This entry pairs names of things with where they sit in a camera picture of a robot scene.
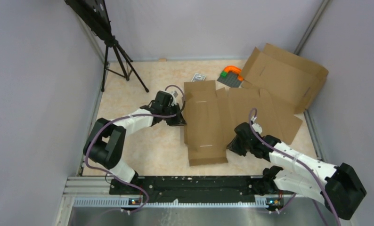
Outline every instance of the gray wall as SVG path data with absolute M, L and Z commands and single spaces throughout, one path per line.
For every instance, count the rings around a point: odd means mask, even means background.
M 374 0 L 333 1 L 301 55 L 330 71 L 310 114 L 326 158 L 352 165 L 368 192 L 356 219 L 374 225 Z
M 266 42 L 294 51 L 321 2 L 107 0 L 106 7 L 134 60 L 219 59 L 247 58 Z M 109 58 L 116 60 L 113 51 Z
M 101 70 L 62 0 L 0 1 L 0 225 L 53 224 Z

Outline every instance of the tripod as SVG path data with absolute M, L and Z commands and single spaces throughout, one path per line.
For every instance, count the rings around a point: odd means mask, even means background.
M 104 41 L 105 47 L 105 60 L 104 60 L 104 74 L 102 76 L 102 85 L 101 91 L 104 92 L 105 86 L 105 73 L 106 71 L 110 71 L 115 73 L 119 76 L 122 76 L 129 81 L 131 72 L 137 76 L 138 80 L 140 81 L 141 85 L 143 85 L 145 91 L 148 93 L 149 89 L 141 80 L 140 76 L 137 74 L 136 70 L 134 69 L 133 65 L 131 65 L 132 59 L 130 59 L 129 55 L 125 52 L 125 50 L 119 45 L 118 40 L 115 39 L 115 36 L 112 35 L 112 28 L 110 25 L 108 13 L 106 10 L 106 5 L 104 0 L 65 0 L 65 3 L 69 5 L 73 11 L 91 28 L 91 30 L 101 39 Z M 108 51 L 109 48 L 113 48 L 116 58 L 118 59 L 119 64 L 121 65 L 123 74 L 119 74 L 113 70 L 108 68 Z M 121 55 L 125 59 L 128 66 L 130 66 L 131 70 L 129 73 L 126 72 L 126 69 L 123 65 Z
M 112 36 L 111 40 L 104 41 L 104 43 L 105 43 L 106 47 L 105 47 L 104 73 L 102 75 L 101 91 L 104 92 L 104 90 L 105 90 L 104 86 L 105 86 L 105 72 L 106 71 L 110 71 L 110 72 L 115 73 L 115 74 L 117 74 L 117 75 L 119 75 L 121 77 L 124 77 L 126 79 L 126 81 L 130 80 L 130 74 L 131 74 L 131 72 L 134 72 L 134 74 L 136 75 L 136 77 L 140 81 L 141 85 L 143 85 L 144 89 L 148 93 L 149 89 L 144 84 L 144 82 L 141 80 L 140 76 L 137 74 L 137 72 L 134 69 L 133 65 L 131 65 L 131 62 L 133 62 L 133 60 L 130 59 L 130 57 L 129 57 L 129 55 L 127 55 L 126 51 L 124 51 L 124 49 L 119 45 L 119 42 L 115 39 L 115 36 Z M 113 71 L 113 70 L 111 70 L 111 69 L 108 68 L 108 66 L 109 66 L 109 63 L 108 63 L 108 51 L 109 51 L 109 48 L 113 48 L 114 49 L 116 58 L 118 59 L 118 62 L 121 65 L 123 74 L 119 74 L 118 72 L 115 72 L 115 71 Z M 122 54 L 122 56 L 125 59 L 126 63 L 130 66 L 131 70 L 129 71 L 129 73 L 126 72 L 126 69 L 125 69 L 125 67 L 123 65 L 121 56 L 119 55 L 119 52 Z

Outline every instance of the metal frame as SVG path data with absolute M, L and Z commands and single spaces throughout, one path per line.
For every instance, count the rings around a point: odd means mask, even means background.
M 310 22 L 306 32 L 304 33 L 301 41 L 299 42 L 297 48 L 295 49 L 294 53 L 299 55 L 301 52 L 303 46 L 305 45 L 306 41 L 308 40 L 308 37 L 312 33 L 313 29 L 315 28 L 317 22 L 321 18 L 323 12 L 325 11 L 326 7 L 328 6 L 329 2 L 332 0 L 323 0 L 318 11 L 314 15 L 312 21 Z M 87 26 L 83 23 L 83 21 L 78 20 L 81 26 L 84 28 L 87 38 L 90 40 L 93 48 L 95 49 L 97 55 L 100 57 L 101 61 L 104 61 L 103 52 L 99 48 L 99 45 L 97 43 L 97 40 L 94 38 L 94 35 L 92 32 L 87 28 Z M 96 100 L 96 107 L 94 108 L 94 113 L 92 115 L 91 122 L 95 120 L 98 113 L 98 108 L 100 105 L 100 100 L 102 97 L 102 92 L 98 92 L 97 100 Z M 311 118 L 308 111 L 304 112 L 306 122 L 308 124 L 309 133 L 312 138 L 313 146 L 315 148 L 316 154 L 318 156 L 318 159 L 322 159 L 324 161 L 327 161 L 324 159 L 324 155 L 322 152 L 321 144 L 317 138 L 317 131 L 316 126 L 314 124 L 313 119 Z M 110 181 L 113 179 L 112 177 L 107 177 L 107 179 Z M 105 181 L 104 177 L 69 177 L 65 188 L 64 193 L 62 196 L 61 204 L 59 207 L 59 211 L 57 214 L 56 219 L 56 226 L 67 226 L 68 221 L 71 217 L 72 207 L 75 203 L 75 200 L 78 199 L 78 197 L 88 198 L 88 197 L 102 197 L 109 198 L 111 195 L 109 194 L 109 188 L 110 185 Z M 268 198 L 274 198 L 276 195 L 265 195 L 265 196 L 258 196 L 258 199 L 263 197 Z

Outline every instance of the table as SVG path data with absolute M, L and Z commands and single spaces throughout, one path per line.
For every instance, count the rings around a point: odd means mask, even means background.
M 164 90 L 169 84 L 183 88 L 183 83 L 191 81 L 195 73 L 206 75 L 206 80 L 216 80 L 227 65 L 242 68 L 245 62 L 246 60 L 134 62 L 133 66 L 150 92 L 144 91 L 134 74 L 130 76 L 130 81 L 126 81 L 108 72 L 97 118 L 114 119 L 130 114 L 140 106 L 147 105 L 155 98 L 157 91 Z M 122 71 L 119 63 L 111 63 L 110 69 Z M 217 89 L 222 87 L 226 86 L 216 82 Z M 297 117 L 303 120 L 303 124 L 291 147 L 316 158 L 304 115 L 301 113 Z M 250 153 L 244 157 L 227 150 L 229 163 L 189 167 L 183 128 L 169 127 L 164 121 L 127 137 L 122 159 L 141 176 L 262 175 L 263 169 L 271 166 L 271 163 L 257 159 Z M 83 170 L 83 176 L 104 174 L 87 167 Z

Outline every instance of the beige table surface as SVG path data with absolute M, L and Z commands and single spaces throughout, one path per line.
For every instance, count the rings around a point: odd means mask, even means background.
M 225 66 L 235 65 L 242 68 L 244 63 L 245 60 L 134 62 L 133 66 L 150 92 L 144 91 L 134 74 L 131 75 L 130 81 L 126 81 L 109 72 L 98 118 L 114 119 L 130 114 L 140 106 L 147 105 L 155 98 L 157 91 L 164 90 L 169 84 L 183 88 L 183 83 L 191 81 L 195 73 L 206 75 L 206 80 L 216 80 Z M 122 73 L 118 63 L 111 63 L 110 69 Z M 219 82 L 216 82 L 216 86 L 217 89 L 226 87 Z M 182 104 L 180 96 L 177 101 Z M 304 116 L 297 116 L 303 120 L 303 124 L 291 147 L 316 158 Z M 142 176 L 262 175 L 263 169 L 271 166 L 269 162 L 257 159 L 250 153 L 243 157 L 227 150 L 228 163 L 189 167 L 183 128 L 169 127 L 164 121 L 127 137 L 122 159 Z M 97 176 L 104 173 L 85 167 L 83 175 Z

